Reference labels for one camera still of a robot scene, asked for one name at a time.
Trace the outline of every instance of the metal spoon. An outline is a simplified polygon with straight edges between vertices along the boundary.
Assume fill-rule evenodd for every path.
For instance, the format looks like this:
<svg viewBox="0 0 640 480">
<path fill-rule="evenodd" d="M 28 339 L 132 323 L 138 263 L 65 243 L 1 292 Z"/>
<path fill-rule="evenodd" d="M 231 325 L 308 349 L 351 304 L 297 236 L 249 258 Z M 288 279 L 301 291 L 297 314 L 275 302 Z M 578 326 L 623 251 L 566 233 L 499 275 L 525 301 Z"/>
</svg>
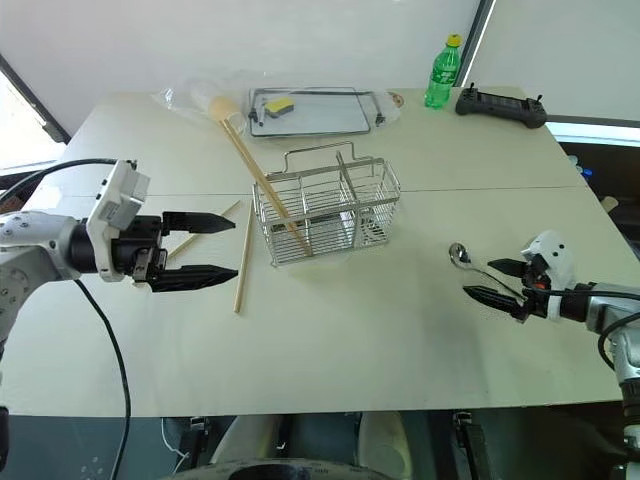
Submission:
<svg viewBox="0 0 640 480">
<path fill-rule="evenodd" d="M 482 275 L 489 277 L 494 282 L 498 283 L 502 288 L 509 291 L 511 294 L 515 295 L 520 300 L 525 300 L 524 295 L 522 293 L 514 290 L 506 283 L 502 282 L 500 279 L 494 277 L 489 272 L 477 268 L 473 263 L 471 263 L 471 258 L 469 257 L 469 253 L 464 245 L 461 243 L 452 243 L 449 247 L 449 259 L 451 263 L 453 263 L 456 267 L 462 270 L 469 270 L 472 272 L 481 273 Z"/>
</svg>

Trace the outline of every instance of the black controller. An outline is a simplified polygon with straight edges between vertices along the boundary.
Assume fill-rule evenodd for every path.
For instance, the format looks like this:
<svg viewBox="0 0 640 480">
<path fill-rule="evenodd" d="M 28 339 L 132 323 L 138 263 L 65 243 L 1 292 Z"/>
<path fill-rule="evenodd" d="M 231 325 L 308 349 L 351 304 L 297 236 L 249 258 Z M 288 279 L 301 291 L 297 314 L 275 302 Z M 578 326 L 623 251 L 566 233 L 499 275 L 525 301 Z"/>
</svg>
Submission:
<svg viewBox="0 0 640 480">
<path fill-rule="evenodd" d="M 471 87 L 460 92 L 458 103 L 456 103 L 458 115 L 486 113 L 496 117 L 520 120 L 528 128 L 540 128 L 547 121 L 547 112 L 540 103 L 542 95 L 538 95 L 535 100 L 533 98 L 521 100 L 479 92 L 477 88 L 473 88 L 473 85 L 472 83 Z"/>
</svg>

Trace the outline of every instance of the black cable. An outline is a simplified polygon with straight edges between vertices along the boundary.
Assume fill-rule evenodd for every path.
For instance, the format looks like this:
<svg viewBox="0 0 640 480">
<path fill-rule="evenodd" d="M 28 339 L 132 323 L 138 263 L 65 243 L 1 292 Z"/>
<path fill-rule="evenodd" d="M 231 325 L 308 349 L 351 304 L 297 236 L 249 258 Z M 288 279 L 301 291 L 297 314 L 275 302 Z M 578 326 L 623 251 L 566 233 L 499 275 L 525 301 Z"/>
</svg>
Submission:
<svg viewBox="0 0 640 480">
<path fill-rule="evenodd" d="M 113 464 L 113 469 L 111 470 L 111 480 L 115 480 L 118 478 L 118 471 L 120 470 L 120 463 L 122 462 L 122 455 L 124 453 L 124 449 L 127 445 L 127 438 L 129 437 L 129 424 L 131 423 L 131 397 L 129 395 L 129 383 L 127 382 L 127 371 L 124 368 L 124 360 L 122 359 L 122 353 L 120 352 L 120 347 L 118 346 L 118 341 L 116 340 L 116 336 L 113 333 L 113 329 L 111 328 L 111 323 L 109 323 L 109 319 L 104 314 L 100 305 L 95 301 L 87 287 L 80 280 L 74 280 L 76 285 L 82 290 L 84 296 L 87 297 L 91 306 L 95 309 L 98 316 L 102 319 L 105 328 L 107 329 L 107 334 L 109 335 L 109 339 L 111 340 L 111 344 L 113 345 L 113 349 L 116 352 L 116 358 L 118 359 L 118 368 L 120 369 L 120 379 L 122 380 L 122 391 L 124 392 L 124 429 L 122 430 L 122 439 L 120 440 L 120 447 L 118 448 L 118 453 L 116 454 L 116 459 Z"/>
<path fill-rule="evenodd" d="M 77 167 L 79 165 L 92 165 L 92 164 L 103 164 L 103 165 L 115 165 L 116 160 L 111 158 L 86 158 L 83 160 L 72 160 L 70 162 L 59 163 L 58 165 L 54 165 L 49 168 L 45 168 L 39 170 L 35 173 L 32 173 L 28 177 L 23 178 L 15 185 L 12 185 L 8 190 L 6 190 L 2 195 L 0 195 L 0 206 L 3 203 L 7 202 L 11 197 L 17 195 L 22 192 L 31 184 L 42 180 L 45 176 L 50 173 L 57 172 L 58 170 L 64 170 L 65 168 Z"/>
<path fill-rule="evenodd" d="M 533 290 L 536 293 L 546 294 L 554 297 L 608 297 L 608 298 L 627 298 L 629 300 L 637 300 L 640 301 L 640 295 L 635 293 L 628 292 L 614 292 L 610 290 L 545 290 L 544 288 L 537 287 L 526 287 L 529 290 Z M 624 327 L 631 322 L 635 322 L 636 320 L 640 320 L 640 312 L 632 313 L 631 315 L 627 315 L 626 317 L 621 318 L 620 320 L 616 320 L 611 325 L 606 327 L 598 336 L 598 353 L 600 354 L 600 358 L 602 361 L 607 364 L 607 366 L 615 371 L 615 366 L 611 359 L 607 356 L 607 352 L 604 349 L 604 344 L 615 330 L 620 327 Z"/>
</svg>

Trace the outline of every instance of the wire basket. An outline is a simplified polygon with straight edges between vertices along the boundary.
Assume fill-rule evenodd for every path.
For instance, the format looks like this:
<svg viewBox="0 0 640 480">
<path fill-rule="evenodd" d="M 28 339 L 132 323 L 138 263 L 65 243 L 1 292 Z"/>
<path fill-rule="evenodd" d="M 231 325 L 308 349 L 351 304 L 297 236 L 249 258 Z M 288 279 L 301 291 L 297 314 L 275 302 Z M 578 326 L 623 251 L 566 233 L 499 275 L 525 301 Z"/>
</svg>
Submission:
<svg viewBox="0 0 640 480">
<path fill-rule="evenodd" d="M 342 159 L 348 146 L 351 159 Z M 315 150 L 335 151 L 337 164 L 289 172 L 292 155 Z M 383 158 L 355 157 L 352 142 L 293 150 L 285 154 L 285 169 L 267 180 L 286 207 L 282 218 L 258 184 L 253 198 L 258 221 L 273 257 L 273 265 L 317 255 L 370 247 L 389 241 L 400 183 Z"/>
</svg>

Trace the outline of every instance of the yellow bottle cap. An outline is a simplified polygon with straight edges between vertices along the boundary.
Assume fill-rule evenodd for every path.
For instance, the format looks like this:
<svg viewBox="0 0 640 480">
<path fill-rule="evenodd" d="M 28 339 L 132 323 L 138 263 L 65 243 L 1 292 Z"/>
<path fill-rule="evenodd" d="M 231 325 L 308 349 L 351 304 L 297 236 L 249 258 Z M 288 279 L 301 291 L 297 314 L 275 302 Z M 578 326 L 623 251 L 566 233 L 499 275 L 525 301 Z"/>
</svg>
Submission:
<svg viewBox="0 0 640 480">
<path fill-rule="evenodd" d="M 459 47 L 460 42 L 462 42 L 462 37 L 457 33 L 454 33 L 453 35 L 449 35 L 449 37 L 447 38 L 448 47 Z"/>
</svg>

